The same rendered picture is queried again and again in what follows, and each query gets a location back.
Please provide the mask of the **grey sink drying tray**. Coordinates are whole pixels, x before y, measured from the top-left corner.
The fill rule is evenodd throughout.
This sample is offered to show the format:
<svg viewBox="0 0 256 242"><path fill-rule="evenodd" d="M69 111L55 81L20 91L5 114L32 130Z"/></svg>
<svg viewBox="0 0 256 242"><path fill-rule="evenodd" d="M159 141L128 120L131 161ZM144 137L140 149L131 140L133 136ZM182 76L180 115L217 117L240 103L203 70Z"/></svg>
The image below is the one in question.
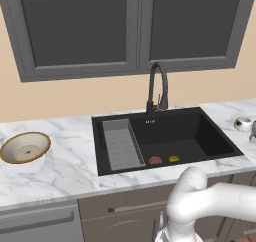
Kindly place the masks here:
<svg viewBox="0 0 256 242"><path fill-rule="evenodd" d="M103 130L112 171L146 166L128 119L104 121Z"/></svg>

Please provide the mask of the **black sink basin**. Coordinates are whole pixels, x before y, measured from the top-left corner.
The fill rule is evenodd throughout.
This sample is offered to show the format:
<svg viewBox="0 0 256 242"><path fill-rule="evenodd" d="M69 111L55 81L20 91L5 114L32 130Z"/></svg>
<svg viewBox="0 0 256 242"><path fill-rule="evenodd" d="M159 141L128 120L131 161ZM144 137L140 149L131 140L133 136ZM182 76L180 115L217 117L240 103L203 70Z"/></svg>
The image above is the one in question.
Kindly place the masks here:
<svg viewBox="0 0 256 242"><path fill-rule="evenodd" d="M112 171L109 162L103 122L128 119L146 166ZM100 176L190 164L241 156L243 152L199 107L146 113L130 113L94 117L92 119L97 171ZM169 162L170 156L180 161ZM151 165L153 156L161 164Z"/></svg>

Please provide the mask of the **white bowl with brown rim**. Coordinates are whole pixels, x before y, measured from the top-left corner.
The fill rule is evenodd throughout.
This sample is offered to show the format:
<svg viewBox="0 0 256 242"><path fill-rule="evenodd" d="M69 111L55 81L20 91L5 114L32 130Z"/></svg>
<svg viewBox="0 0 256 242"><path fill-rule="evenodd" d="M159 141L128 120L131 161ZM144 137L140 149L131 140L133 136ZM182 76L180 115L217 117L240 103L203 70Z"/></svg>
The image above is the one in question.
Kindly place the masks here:
<svg viewBox="0 0 256 242"><path fill-rule="evenodd" d="M42 157L51 146L48 135L25 132L8 139L0 148L0 158L10 164L24 164Z"/></svg>

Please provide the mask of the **black curved tap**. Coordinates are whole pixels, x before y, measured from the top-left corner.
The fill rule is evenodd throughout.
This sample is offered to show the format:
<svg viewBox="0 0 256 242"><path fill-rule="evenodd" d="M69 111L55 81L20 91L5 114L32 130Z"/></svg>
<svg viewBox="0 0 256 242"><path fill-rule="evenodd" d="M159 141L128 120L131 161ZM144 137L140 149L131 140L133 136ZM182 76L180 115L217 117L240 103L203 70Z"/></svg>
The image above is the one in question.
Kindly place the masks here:
<svg viewBox="0 0 256 242"><path fill-rule="evenodd" d="M159 69L162 77L162 96L157 105L153 103L153 91L154 91L154 79L156 69ZM149 94L148 101L146 106L146 114L152 115L156 111L165 111L168 109L168 79L167 73L164 66L160 62L155 62L150 71L150 80L149 80Z"/></svg>

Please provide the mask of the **brown drawer front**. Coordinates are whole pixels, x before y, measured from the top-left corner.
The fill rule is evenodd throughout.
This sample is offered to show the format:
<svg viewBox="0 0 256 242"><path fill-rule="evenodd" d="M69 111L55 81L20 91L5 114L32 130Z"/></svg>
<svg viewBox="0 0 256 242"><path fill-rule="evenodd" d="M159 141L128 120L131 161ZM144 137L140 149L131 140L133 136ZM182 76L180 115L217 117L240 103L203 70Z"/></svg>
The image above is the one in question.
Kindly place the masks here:
<svg viewBox="0 0 256 242"><path fill-rule="evenodd" d="M173 188L173 184L168 184L79 199L78 206L81 219L88 220L115 214L109 213L108 208L167 201Z"/></svg>

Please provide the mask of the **white mug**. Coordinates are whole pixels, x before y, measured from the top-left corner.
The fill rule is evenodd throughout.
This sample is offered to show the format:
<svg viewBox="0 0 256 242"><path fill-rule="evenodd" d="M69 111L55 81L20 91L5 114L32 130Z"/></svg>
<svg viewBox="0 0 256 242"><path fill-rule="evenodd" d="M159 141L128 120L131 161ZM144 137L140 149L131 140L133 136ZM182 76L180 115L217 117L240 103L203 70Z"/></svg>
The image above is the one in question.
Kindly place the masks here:
<svg viewBox="0 0 256 242"><path fill-rule="evenodd" d="M252 121L246 117L238 117L234 122L234 127L242 132L248 132L251 129Z"/></svg>

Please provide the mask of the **brown base cupboard door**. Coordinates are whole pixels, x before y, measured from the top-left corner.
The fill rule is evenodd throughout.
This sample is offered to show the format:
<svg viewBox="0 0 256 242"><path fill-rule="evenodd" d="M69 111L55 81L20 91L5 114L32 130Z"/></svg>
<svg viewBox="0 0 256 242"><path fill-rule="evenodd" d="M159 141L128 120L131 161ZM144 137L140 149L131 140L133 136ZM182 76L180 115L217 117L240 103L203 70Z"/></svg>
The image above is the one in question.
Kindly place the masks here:
<svg viewBox="0 0 256 242"><path fill-rule="evenodd" d="M196 222L195 231L204 242L230 242L256 236L256 222L207 217Z"/></svg>
<svg viewBox="0 0 256 242"><path fill-rule="evenodd" d="M151 242L153 222L159 227L160 207L82 221L85 242Z"/></svg>

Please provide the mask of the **grey metal mug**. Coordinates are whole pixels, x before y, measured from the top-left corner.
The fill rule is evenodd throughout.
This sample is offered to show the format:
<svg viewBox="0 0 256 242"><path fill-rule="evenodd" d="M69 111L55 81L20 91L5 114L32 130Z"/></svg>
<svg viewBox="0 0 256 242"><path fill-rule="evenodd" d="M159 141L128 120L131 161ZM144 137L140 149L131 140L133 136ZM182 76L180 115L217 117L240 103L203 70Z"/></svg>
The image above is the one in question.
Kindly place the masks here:
<svg viewBox="0 0 256 242"><path fill-rule="evenodd" d="M253 121L251 126L251 134L249 136L249 140L251 143L256 144L256 120Z"/></svg>

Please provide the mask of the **grey dishwasher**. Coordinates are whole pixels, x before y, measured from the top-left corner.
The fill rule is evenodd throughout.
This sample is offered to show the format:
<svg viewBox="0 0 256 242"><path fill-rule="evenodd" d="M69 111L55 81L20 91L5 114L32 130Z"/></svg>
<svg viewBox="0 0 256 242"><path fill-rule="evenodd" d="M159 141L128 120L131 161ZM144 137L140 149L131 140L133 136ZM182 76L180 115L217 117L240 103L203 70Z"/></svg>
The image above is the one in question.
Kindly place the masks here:
<svg viewBox="0 0 256 242"><path fill-rule="evenodd" d="M78 206L2 214L0 242L84 242Z"/></svg>

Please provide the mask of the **grey wall cupboard door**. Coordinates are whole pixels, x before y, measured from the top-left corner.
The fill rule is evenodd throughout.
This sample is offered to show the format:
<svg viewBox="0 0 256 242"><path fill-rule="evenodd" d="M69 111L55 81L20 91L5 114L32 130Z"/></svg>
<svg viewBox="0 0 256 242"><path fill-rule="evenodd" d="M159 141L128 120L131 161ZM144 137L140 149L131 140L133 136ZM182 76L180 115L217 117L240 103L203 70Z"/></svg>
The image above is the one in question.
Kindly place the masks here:
<svg viewBox="0 0 256 242"><path fill-rule="evenodd" d="M0 0L20 80L130 75L139 0Z"/></svg>
<svg viewBox="0 0 256 242"><path fill-rule="evenodd" d="M236 66L254 0L141 0L139 68L169 72Z"/></svg>

